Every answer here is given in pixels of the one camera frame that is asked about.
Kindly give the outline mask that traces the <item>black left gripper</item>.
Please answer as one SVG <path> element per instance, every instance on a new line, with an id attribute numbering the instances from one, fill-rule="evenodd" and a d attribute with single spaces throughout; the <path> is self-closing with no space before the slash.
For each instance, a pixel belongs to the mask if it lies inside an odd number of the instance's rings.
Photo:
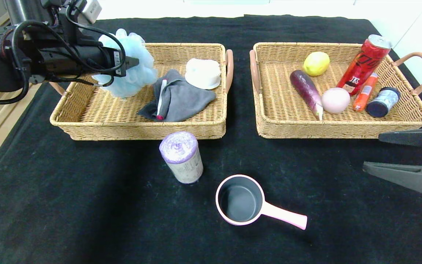
<path id="1" fill-rule="evenodd" d="M 73 50 L 81 60 L 79 65 L 88 75 L 113 75 L 123 77 L 126 69 L 139 65 L 139 59 L 125 56 L 125 66 L 122 64 L 124 56 L 115 48 L 104 46 L 74 45 Z"/>

